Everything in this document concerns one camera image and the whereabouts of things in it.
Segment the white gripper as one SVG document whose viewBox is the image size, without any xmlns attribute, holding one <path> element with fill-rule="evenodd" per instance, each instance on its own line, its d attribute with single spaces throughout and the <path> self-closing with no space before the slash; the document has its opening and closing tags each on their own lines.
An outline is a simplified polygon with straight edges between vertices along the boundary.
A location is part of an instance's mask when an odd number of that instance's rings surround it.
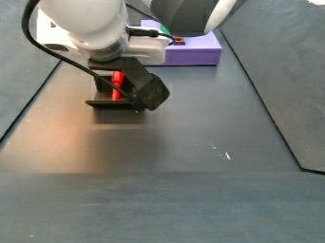
<svg viewBox="0 0 325 243">
<path fill-rule="evenodd" d="M 94 62 L 108 62 L 117 57 L 135 57 L 145 65 L 164 62 L 168 40 L 156 28 L 129 27 L 123 9 L 108 21 L 109 15 L 88 19 L 76 14 L 72 22 L 62 24 L 70 15 L 53 15 L 48 9 L 37 9 L 37 42 L 48 49 L 69 55 L 84 56 Z"/>
</svg>

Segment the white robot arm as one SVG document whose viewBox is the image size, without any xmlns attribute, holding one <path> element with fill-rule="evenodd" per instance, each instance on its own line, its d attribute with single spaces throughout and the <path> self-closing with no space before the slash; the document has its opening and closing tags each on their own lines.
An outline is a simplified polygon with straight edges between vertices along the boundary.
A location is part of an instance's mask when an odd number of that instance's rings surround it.
<svg viewBox="0 0 325 243">
<path fill-rule="evenodd" d="M 171 35 L 197 37 L 220 25 L 238 0 L 139 1 Z M 125 0 L 38 0 L 37 9 L 56 25 L 37 26 L 45 47 L 96 62 L 133 57 L 145 65 L 164 63 L 163 31 L 131 24 Z"/>
</svg>

